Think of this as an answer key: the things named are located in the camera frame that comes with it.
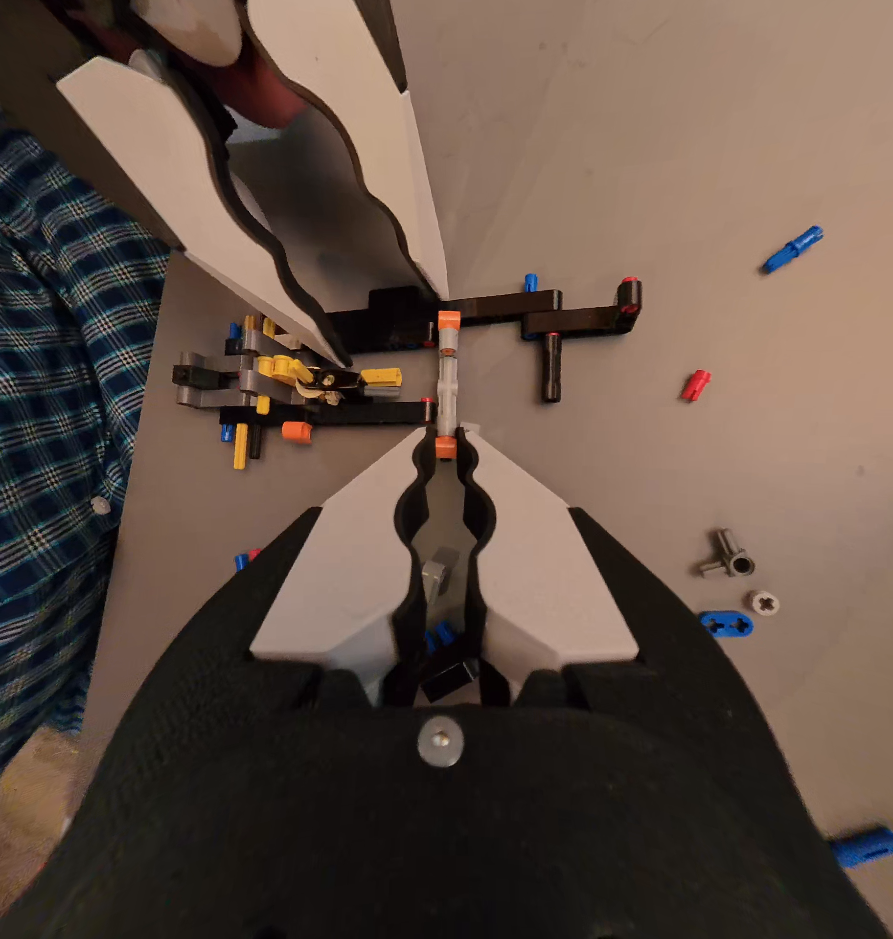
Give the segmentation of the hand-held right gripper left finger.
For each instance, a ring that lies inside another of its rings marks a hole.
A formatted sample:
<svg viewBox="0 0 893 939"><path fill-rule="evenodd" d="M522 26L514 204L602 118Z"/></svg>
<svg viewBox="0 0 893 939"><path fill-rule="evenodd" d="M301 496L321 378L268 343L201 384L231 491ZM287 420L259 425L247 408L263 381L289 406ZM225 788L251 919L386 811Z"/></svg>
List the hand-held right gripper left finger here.
<svg viewBox="0 0 893 939"><path fill-rule="evenodd" d="M256 659L350 671L373 704L397 666L419 661L427 601L413 542L435 437L413 431L323 503L252 640Z"/></svg>

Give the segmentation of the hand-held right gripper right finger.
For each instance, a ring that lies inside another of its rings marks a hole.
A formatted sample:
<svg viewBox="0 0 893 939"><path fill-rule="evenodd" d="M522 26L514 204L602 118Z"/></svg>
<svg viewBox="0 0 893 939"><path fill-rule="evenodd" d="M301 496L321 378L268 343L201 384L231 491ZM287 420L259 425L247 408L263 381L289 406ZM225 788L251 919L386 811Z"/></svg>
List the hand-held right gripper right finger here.
<svg viewBox="0 0 893 939"><path fill-rule="evenodd" d="M628 662L639 646L570 507L479 434L458 435L463 522L475 538L467 628L510 683Z"/></svg>

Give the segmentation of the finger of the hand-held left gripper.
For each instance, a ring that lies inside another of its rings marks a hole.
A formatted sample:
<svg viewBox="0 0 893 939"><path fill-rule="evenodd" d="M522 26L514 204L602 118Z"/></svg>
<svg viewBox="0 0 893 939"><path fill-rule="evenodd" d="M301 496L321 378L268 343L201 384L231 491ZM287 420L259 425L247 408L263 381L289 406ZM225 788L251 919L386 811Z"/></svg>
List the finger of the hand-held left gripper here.
<svg viewBox="0 0 893 939"><path fill-rule="evenodd" d="M335 125L359 184L390 218L422 282L447 299L447 264L410 91L399 90L356 2L250 1L249 31L297 95Z"/></svg>
<svg viewBox="0 0 893 939"><path fill-rule="evenodd" d="M293 275L282 242L241 200L226 148L195 119L189 88L182 95L106 57L89 59L56 87L195 264L319 356L351 366L328 315Z"/></svg>

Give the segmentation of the grey yellow lego assembly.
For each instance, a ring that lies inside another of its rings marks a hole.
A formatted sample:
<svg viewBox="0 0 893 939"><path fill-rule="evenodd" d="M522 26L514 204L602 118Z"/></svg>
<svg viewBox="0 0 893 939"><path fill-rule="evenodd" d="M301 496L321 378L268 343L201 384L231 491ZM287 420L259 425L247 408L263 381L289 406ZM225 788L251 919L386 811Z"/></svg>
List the grey yellow lego assembly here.
<svg viewBox="0 0 893 939"><path fill-rule="evenodd" d="M437 399L410 401L402 396L403 382L399 397L361 405L303 398L295 381L312 367L362 370L323 360L272 319L250 314L229 325L221 355L182 352L172 382L180 405L217 415L220 439L231 448L236 471L261 458L268 429L302 446L310 445L321 427L436 426Z"/></svg>

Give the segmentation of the yellow axle tan gear assembly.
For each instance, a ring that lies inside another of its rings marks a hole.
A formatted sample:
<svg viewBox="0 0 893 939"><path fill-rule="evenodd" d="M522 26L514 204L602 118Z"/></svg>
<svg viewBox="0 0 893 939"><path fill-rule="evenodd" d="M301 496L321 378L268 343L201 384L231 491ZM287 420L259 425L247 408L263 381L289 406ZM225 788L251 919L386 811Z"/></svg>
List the yellow axle tan gear assembly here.
<svg viewBox="0 0 893 939"><path fill-rule="evenodd" d="M352 371L312 367L302 371L295 385L301 397L336 406L397 398L402 382L398 368Z"/></svg>

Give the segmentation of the grey orange lego shock absorber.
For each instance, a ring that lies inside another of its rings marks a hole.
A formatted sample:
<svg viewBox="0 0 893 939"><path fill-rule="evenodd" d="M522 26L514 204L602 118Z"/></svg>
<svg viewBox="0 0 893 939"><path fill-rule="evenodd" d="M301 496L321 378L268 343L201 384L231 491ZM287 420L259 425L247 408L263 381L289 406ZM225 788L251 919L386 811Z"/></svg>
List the grey orange lego shock absorber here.
<svg viewBox="0 0 893 939"><path fill-rule="evenodd" d="M461 314L440 311L438 318L439 375L437 384L436 455L440 460L457 456L458 339Z"/></svg>

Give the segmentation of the long black lego beam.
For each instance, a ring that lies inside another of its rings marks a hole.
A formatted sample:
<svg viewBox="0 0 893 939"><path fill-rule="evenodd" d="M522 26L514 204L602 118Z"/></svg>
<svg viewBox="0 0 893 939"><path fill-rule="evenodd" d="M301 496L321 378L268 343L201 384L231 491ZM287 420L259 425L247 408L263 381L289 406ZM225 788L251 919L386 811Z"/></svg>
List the long black lego beam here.
<svg viewBox="0 0 893 939"><path fill-rule="evenodd" d="M352 355L435 348L440 299L417 287L369 291L364 309L327 313Z"/></svg>

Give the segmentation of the black L-shaped lego assembly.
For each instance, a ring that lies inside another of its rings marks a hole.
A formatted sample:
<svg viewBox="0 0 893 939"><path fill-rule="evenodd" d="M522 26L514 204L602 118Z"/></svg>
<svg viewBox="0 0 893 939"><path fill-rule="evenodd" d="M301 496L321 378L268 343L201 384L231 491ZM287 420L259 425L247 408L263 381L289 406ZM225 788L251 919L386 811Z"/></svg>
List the black L-shaped lego assembly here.
<svg viewBox="0 0 893 939"><path fill-rule="evenodd" d="M562 398L564 342L631 333L642 311L642 282L624 278L611 304L566 309L560 290L540 289L537 275L528 273L516 293L443 301L440 309L457 311L464 326L518 324L522 340L540 347L541 402L557 404Z"/></svg>

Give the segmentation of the small light grey lego connector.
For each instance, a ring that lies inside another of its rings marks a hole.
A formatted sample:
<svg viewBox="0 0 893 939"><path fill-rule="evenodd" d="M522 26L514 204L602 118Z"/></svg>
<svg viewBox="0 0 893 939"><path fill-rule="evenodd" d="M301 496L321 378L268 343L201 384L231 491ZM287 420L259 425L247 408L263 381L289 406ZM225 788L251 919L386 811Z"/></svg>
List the small light grey lego connector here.
<svg viewBox="0 0 893 939"><path fill-rule="evenodd" d="M448 595L460 560L456 548L440 546L424 562L421 576L428 607L439 604Z"/></svg>

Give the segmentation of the black lego brick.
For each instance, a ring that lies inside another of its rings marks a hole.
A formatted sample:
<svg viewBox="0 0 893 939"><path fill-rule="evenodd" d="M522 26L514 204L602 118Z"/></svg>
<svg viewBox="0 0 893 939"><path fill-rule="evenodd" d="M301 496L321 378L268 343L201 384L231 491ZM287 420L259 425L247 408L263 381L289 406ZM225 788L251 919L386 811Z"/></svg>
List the black lego brick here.
<svg viewBox="0 0 893 939"><path fill-rule="evenodd" d="M435 703L469 686L479 678L479 660L465 658L450 665L438 666L420 681L420 689L429 703Z"/></svg>

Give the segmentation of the dark grey lego angle connector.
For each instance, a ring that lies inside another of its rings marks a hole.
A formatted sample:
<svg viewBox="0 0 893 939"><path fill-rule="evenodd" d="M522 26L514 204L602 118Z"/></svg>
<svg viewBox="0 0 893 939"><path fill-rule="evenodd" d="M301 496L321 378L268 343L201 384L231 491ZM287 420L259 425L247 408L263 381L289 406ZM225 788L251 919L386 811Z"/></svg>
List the dark grey lego angle connector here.
<svg viewBox="0 0 893 939"><path fill-rule="evenodd" d="M712 557L699 563L695 570L702 578L723 574L729 578L745 578L756 571L753 557L740 546L732 530L719 528L711 532Z"/></svg>

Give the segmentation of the person's left hand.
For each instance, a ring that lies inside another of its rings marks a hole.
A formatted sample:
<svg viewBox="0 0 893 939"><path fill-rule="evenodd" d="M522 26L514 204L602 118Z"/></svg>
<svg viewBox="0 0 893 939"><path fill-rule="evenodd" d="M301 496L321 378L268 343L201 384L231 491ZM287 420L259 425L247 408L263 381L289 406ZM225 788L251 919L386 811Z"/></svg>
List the person's left hand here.
<svg viewBox="0 0 893 939"><path fill-rule="evenodd" d="M306 112L308 103L264 60L231 75L228 106L253 124L281 131Z"/></svg>

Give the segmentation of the blue plaid shirt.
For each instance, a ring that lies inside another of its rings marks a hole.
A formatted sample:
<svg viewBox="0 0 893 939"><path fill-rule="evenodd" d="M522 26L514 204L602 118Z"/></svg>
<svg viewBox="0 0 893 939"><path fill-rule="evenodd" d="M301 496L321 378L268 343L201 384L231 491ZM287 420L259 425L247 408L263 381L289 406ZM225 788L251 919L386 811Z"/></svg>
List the blue plaid shirt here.
<svg viewBox="0 0 893 939"><path fill-rule="evenodd" d="M170 253L0 109L0 778L80 730Z"/></svg>

